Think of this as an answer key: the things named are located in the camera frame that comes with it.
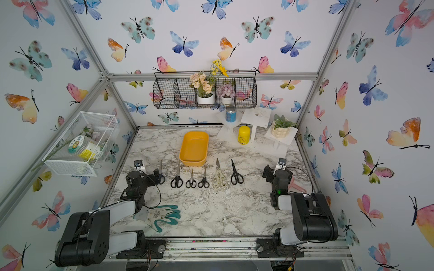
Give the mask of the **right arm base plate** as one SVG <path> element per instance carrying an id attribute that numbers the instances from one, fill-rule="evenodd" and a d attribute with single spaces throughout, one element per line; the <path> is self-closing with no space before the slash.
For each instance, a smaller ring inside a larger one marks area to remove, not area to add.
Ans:
<path id="1" fill-rule="evenodd" d="M 283 245 L 273 238 L 256 240 L 255 250 L 259 258 L 299 258 L 304 257 L 303 250 L 295 245 Z"/>

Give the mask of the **yellow plastic storage box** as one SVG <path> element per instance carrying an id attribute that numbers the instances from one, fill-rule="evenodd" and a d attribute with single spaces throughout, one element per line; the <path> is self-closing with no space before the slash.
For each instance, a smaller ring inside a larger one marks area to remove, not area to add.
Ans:
<path id="1" fill-rule="evenodd" d="M 209 135 L 192 131 L 185 134 L 179 154 L 180 161 L 187 167 L 202 167 L 208 155 Z"/>

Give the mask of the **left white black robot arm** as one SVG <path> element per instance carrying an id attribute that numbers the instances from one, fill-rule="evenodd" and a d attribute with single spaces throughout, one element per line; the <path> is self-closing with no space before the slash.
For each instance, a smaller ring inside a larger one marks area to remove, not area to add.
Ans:
<path id="1" fill-rule="evenodd" d="M 145 207 L 144 196 L 148 187 L 158 186 L 164 181 L 158 169 L 151 175 L 137 169 L 127 174 L 127 188 L 119 201 L 92 211 L 72 214 L 55 249 L 53 263 L 63 268 L 100 264 L 111 255 L 122 259 L 148 256 L 150 248 L 143 231 L 111 234 L 110 227 L 139 213 Z"/>

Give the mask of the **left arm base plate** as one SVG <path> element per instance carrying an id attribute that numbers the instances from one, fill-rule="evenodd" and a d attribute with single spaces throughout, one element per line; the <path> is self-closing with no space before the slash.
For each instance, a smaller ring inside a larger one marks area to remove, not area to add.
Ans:
<path id="1" fill-rule="evenodd" d="M 166 251 L 167 241 L 162 239 L 143 239 L 130 250 L 122 251 L 116 255 L 116 259 L 162 259 Z"/>

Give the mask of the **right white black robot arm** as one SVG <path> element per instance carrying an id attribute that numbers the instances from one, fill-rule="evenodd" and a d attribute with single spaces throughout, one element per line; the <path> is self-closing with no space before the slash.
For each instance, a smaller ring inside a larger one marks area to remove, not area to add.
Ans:
<path id="1" fill-rule="evenodd" d="M 271 206 L 290 211 L 292 223 L 275 231 L 278 245 L 292 246 L 305 242 L 326 243 L 337 240 L 339 230 L 333 214 L 321 193 L 296 193 L 289 190 L 293 173 L 286 168 L 266 166 L 263 178 L 271 183 Z"/>

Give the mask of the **small black scissors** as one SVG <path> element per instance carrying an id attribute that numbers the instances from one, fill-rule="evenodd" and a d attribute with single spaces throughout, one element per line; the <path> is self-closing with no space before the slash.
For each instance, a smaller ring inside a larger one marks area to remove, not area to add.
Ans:
<path id="1" fill-rule="evenodd" d="M 200 182 L 198 182 L 198 185 L 197 185 L 198 188 L 206 188 L 206 189 L 208 189 L 210 187 L 210 183 L 207 180 L 206 170 L 207 170 L 207 168 L 205 167 L 204 171 L 203 171 L 202 180 Z"/>
<path id="2" fill-rule="evenodd" d="M 194 189 L 197 187 L 197 181 L 194 179 L 194 170 L 191 170 L 191 177 L 190 179 L 186 182 L 185 187 L 188 189 Z"/>
<path id="3" fill-rule="evenodd" d="M 163 172 L 162 172 L 162 169 L 163 169 L 163 160 L 160 160 L 160 162 L 159 162 L 159 174 L 158 174 L 158 180 L 159 180 L 159 183 L 158 184 L 164 184 L 165 183 L 165 180 L 166 180 L 166 178 L 165 178 L 165 176 L 163 175 Z"/>
<path id="4" fill-rule="evenodd" d="M 172 188 L 181 188 L 183 186 L 183 180 L 180 177 L 180 161 L 177 162 L 176 175 L 170 185 Z"/>

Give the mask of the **large black scissors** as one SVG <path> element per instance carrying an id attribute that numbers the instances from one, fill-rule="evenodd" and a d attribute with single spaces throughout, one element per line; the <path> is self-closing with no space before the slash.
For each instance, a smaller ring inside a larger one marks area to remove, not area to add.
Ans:
<path id="1" fill-rule="evenodd" d="M 238 173 L 233 160 L 231 160 L 231 164 L 232 164 L 232 170 L 233 170 L 233 174 L 231 176 L 231 184 L 232 185 L 243 184 L 244 178 L 240 173 Z"/>

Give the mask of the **cream handled kitchen scissors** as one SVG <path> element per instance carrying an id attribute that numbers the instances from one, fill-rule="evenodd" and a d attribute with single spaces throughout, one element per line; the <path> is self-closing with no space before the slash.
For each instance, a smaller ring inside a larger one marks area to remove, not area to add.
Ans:
<path id="1" fill-rule="evenodd" d="M 225 177 L 223 171 L 221 170 L 219 159 L 216 159 L 216 172 L 212 180 L 213 188 L 216 189 L 219 187 L 226 187 L 227 183 L 228 183 L 227 178 Z"/>

